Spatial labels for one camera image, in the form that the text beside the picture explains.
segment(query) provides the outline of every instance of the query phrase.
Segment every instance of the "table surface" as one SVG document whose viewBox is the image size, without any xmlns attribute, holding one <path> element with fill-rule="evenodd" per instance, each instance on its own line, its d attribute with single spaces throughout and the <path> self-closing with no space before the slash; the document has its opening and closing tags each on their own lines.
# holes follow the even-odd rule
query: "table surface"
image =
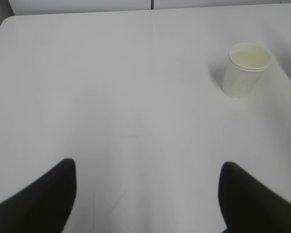
<svg viewBox="0 0 291 233">
<path fill-rule="evenodd" d="M 229 48 L 272 61 L 251 95 L 220 88 Z M 0 201 L 63 158 L 65 232 L 222 232 L 234 161 L 291 201 L 291 4 L 19 16 L 0 28 Z"/>
</svg>

